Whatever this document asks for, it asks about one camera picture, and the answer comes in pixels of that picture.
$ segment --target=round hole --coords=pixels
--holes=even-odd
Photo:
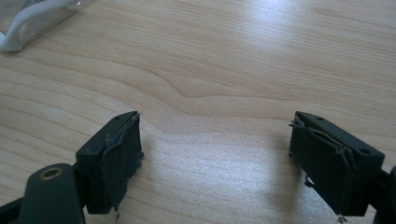
[[[370,150],[369,150],[369,149],[366,149],[366,148],[361,148],[360,151],[361,151],[361,153],[363,153],[363,154],[370,154]]]
[[[56,176],[60,175],[62,173],[62,171],[63,170],[60,167],[49,168],[48,170],[46,170],[40,174],[40,179],[49,180],[49,179],[55,178]]]

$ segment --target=black plastic housing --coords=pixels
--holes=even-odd
[[[296,112],[290,156],[335,214],[364,216],[385,155],[321,117]]]
[[[85,223],[71,165],[53,164],[29,177],[18,223]]]
[[[77,170],[88,178],[90,214],[117,210],[127,191],[127,182],[141,165],[139,114],[116,116],[76,153]]]

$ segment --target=white cable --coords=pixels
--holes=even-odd
[[[22,49],[20,41],[20,28],[27,21],[33,17],[39,16],[43,13],[50,12],[55,9],[66,7],[71,0],[46,0],[22,10],[15,17],[14,21],[8,28],[7,34],[0,33],[0,50],[2,51],[17,51]]]

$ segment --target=light wood surface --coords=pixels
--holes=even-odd
[[[336,223],[288,156],[288,124],[329,119],[389,171],[395,87],[392,0],[96,0],[0,55],[0,204],[137,110],[147,156],[119,223]]]

